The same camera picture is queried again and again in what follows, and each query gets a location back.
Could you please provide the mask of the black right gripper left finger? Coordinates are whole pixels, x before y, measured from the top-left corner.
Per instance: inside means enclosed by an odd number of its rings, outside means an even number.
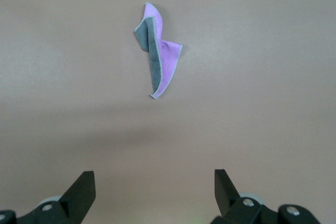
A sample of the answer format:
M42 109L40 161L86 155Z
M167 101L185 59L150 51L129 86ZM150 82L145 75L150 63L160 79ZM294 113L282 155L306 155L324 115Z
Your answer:
M21 217L2 210L1 223L82 223L94 200L94 172L85 171L57 201L44 202Z

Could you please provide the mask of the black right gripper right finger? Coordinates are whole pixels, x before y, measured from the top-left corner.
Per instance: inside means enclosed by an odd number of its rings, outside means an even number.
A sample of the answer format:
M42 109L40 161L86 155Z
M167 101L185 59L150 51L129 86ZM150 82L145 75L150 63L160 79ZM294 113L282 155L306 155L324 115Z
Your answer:
M319 223L306 208L299 205L281 205L273 211L252 197L242 197L224 169L214 171L215 199L220 216L212 223L296 224Z

